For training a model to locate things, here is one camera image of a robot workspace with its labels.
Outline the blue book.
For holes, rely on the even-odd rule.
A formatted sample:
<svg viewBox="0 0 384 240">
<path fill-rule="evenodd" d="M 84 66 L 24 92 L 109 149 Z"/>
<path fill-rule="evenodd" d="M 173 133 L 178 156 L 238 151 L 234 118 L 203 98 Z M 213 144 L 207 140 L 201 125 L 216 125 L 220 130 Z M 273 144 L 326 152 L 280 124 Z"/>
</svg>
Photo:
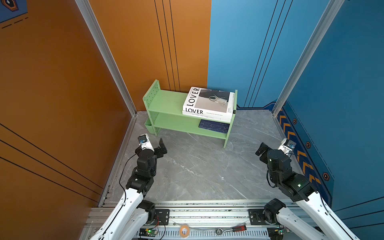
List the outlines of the blue book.
<svg viewBox="0 0 384 240">
<path fill-rule="evenodd" d="M 199 128 L 217 132 L 217 133 L 222 133 L 222 134 L 227 134 L 230 131 L 230 124 L 228 123 L 220 123 L 220 122 L 215 122 L 215 121 L 209 121 L 209 120 L 201 120 L 199 123 Z"/>
</svg>

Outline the white book with brown pattern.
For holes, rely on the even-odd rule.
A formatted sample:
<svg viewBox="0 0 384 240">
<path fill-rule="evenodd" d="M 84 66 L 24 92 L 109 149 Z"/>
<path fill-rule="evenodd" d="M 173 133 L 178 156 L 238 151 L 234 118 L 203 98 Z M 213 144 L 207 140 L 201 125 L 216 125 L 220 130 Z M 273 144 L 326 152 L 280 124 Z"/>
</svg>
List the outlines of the white book with brown pattern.
<svg viewBox="0 0 384 240">
<path fill-rule="evenodd" d="M 186 116 L 198 117 L 198 118 L 206 119 L 209 121 L 223 122 L 228 124 L 232 121 L 231 118 L 227 119 L 227 118 L 221 118 L 221 117 L 210 117 L 210 116 L 204 116 L 204 115 L 193 114 L 188 112 L 182 112 L 182 114 Z"/>
</svg>

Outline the white LOVER book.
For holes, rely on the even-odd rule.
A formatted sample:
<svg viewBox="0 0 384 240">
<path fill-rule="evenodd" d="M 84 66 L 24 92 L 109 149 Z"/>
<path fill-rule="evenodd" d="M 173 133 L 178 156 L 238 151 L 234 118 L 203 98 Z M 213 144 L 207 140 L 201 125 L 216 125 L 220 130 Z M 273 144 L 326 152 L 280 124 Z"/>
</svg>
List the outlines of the white LOVER book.
<svg viewBox="0 0 384 240">
<path fill-rule="evenodd" d="M 182 112 L 232 119 L 234 103 L 234 92 L 192 87 L 183 104 Z"/>
</svg>

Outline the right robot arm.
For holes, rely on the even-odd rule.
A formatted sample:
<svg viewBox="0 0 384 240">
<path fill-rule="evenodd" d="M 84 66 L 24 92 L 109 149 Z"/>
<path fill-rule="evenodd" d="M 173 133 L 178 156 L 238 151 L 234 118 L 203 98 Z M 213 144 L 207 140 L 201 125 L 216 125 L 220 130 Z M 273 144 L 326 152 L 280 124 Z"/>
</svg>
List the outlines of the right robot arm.
<svg viewBox="0 0 384 240">
<path fill-rule="evenodd" d="M 290 153 L 296 144 L 283 139 L 278 149 L 261 143 L 256 155 L 267 165 L 267 181 L 278 188 L 292 202 L 303 209 L 318 225 L 319 229 L 296 216 L 278 199 L 269 201 L 264 207 L 265 222 L 280 224 L 303 240 L 357 240 L 346 224 L 329 207 L 315 186 L 302 174 L 292 170 Z"/>
</svg>

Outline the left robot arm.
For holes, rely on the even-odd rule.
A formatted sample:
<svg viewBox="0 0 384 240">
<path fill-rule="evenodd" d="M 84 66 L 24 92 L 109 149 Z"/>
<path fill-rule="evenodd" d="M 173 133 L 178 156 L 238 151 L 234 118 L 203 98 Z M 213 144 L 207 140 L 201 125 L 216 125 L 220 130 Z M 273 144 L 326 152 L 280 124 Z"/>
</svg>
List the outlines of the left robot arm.
<svg viewBox="0 0 384 240">
<path fill-rule="evenodd" d="M 138 137 L 139 147 L 135 150 L 136 170 L 132 173 L 124 193 L 92 240 L 131 240 L 142 226 L 155 219 L 155 204 L 144 200 L 157 174 L 157 161 L 167 154 L 162 139 L 154 148 L 147 134 Z"/>
</svg>

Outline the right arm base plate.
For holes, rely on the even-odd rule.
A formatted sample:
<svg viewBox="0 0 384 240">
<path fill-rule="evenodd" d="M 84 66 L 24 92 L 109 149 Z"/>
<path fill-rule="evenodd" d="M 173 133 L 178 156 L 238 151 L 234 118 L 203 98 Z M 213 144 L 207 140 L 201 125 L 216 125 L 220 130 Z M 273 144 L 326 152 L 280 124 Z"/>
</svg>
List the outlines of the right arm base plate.
<svg viewBox="0 0 384 240">
<path fill-rule="evenodd" d="M 264 209 L 249 209 L 249 220 L 252 226 L 268 225 Z"/>
</svg>

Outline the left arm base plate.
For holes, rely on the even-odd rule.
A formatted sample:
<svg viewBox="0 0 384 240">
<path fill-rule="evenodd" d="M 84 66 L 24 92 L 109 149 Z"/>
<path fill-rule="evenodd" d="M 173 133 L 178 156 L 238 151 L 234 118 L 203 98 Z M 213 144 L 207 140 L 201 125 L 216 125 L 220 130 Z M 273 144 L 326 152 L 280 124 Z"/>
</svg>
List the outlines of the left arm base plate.
<svg viewBox="0 0 384 240">
<path fill-rule="evenodd" d="M 165 224 L 166 226 L 169 224 L 170 219 L 170 209 L 155 209 L 151 217 L 150 225 L 156 225 L 158 221 L 161 222 L 161 224 Z"/>
</svg>

